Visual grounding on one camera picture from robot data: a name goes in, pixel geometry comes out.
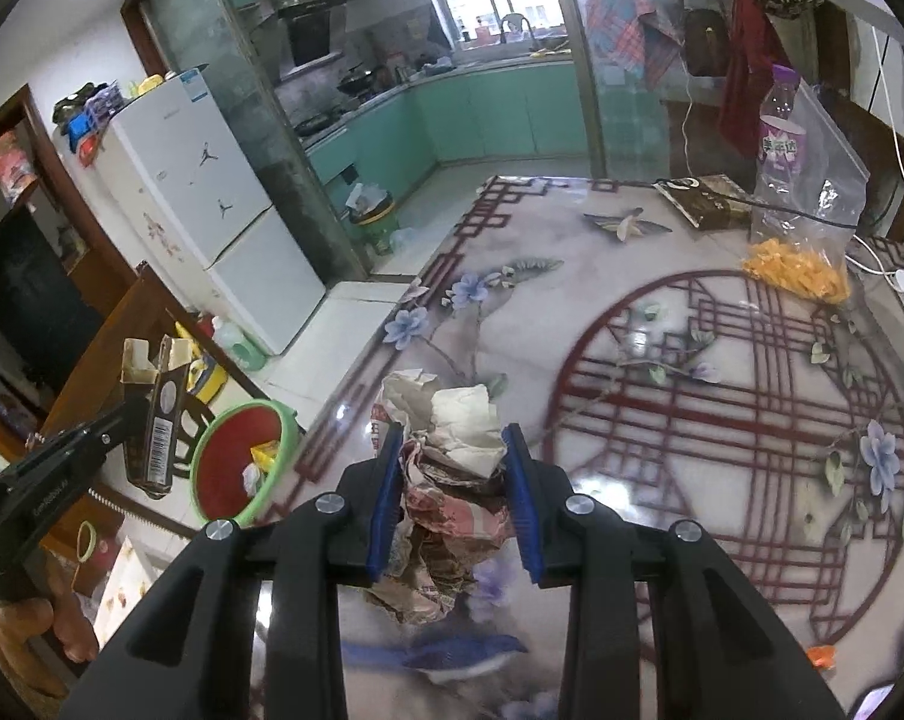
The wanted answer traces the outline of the left hand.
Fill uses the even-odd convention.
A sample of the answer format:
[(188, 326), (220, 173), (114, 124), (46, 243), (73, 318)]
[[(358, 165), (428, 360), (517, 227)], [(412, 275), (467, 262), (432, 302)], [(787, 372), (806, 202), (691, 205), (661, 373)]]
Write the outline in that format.
[(38, 655), (34, 644), (52, 634), (66, 660), (91, 663), (99, 655), (99, 640), (89, 619), (82, 614), (71, 579), (53, 554), (40, 551), (48, 595), (27, 600), (0, 600), (0, 652), (8, 667), (29, 688), (63, 699), (68, 694), (58, 667)]

